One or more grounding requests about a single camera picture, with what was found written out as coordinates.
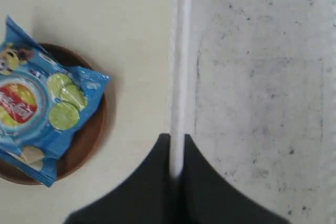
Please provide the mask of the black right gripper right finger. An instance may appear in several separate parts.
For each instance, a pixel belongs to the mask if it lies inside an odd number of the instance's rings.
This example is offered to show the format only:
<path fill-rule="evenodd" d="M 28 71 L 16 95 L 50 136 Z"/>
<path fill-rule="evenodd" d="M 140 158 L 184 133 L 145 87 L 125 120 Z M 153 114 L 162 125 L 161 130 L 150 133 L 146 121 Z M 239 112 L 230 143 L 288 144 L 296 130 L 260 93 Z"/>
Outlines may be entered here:
<path fill-rule="evenodd" d="M 288 223 L 230 185 L 185 135 L 180 223 Z"/>

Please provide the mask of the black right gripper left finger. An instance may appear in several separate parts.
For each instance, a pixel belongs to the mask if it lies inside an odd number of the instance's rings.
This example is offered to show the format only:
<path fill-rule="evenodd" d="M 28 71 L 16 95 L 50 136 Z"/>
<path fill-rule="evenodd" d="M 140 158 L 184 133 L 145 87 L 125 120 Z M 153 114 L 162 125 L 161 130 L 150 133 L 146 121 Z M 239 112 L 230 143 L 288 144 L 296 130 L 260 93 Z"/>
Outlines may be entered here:
<path fill-rule="evenodd" d="M 171 223 L 170 135 L 160 134 L 140 166 L 117 188 L 71 213 L 66 223 Z"/>

